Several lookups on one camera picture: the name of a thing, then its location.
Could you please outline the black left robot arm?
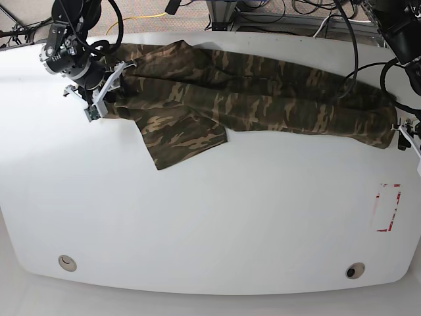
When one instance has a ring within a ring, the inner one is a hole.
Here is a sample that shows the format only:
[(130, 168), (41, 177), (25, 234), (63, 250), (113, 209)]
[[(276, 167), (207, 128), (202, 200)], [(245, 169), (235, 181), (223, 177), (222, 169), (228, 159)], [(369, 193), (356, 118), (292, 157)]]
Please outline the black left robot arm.
[(420, 109), (399, 103), (387, 91), (385, 79), (391, 67), (402, 66), (412, 90), (420, 94), (420, 2), (361, 1), (360, 6), (395, 56), (386, 62), (380, 74), (380, 88), (383, 95), (396, 108), (414, 115), (419, 120)]

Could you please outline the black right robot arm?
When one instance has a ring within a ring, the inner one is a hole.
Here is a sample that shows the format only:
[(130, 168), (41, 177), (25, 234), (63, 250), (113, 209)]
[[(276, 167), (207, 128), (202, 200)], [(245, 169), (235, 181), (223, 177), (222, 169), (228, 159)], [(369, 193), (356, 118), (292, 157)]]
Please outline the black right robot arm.
[(136, 66), (135, 61), (112, 56), (121, 46), (124, 21), (116, 2), (109, 3), (117, 17), (116, 43), (100, 40), (88, 44), (86, 41), (101, 17), (100, 1), (55, 1), (51, 9), (53, 23), (39, 54), (48, 73), (60, 74), (72, 81), (63, 95), (71, 95), (81, 102), (89, 120), (107, 116), (106, 97), (121, 88), (123, 71)]

